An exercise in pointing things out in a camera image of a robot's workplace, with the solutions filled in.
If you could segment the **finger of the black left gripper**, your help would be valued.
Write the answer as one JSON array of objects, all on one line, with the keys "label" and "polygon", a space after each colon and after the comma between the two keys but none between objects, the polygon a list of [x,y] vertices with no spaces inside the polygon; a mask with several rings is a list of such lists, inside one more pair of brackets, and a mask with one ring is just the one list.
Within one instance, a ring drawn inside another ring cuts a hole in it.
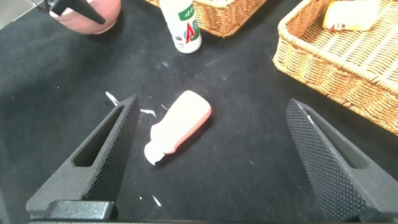
[{"label": "finger of the black left gripper", "polygon": [[67,9],[70,9],[98,24],[104,24],[106,22],[105,18],[86,0],[52,0],[47,1],[47,5],[49,9],[58,16],[62,16]]}]

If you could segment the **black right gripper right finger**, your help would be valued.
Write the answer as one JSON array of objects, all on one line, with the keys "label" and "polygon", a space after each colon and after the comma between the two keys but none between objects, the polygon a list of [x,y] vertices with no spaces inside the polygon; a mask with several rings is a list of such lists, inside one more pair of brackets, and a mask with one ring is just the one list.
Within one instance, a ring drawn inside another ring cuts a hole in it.
[{"label": "black right gripper right finger", "polygon": [[285,118],[329,222],[397,222],[397,181],[308,105],[290,99]]}]

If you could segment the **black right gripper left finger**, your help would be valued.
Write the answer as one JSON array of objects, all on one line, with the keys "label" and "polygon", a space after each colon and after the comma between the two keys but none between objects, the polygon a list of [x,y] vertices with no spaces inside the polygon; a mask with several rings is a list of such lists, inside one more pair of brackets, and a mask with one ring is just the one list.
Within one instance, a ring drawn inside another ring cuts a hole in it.
[{"label": "black right gripper left finger", "polygon": [[26,203],[42,218],[56,200],[116,201],[140,117],[137,96],[120,102]]}]

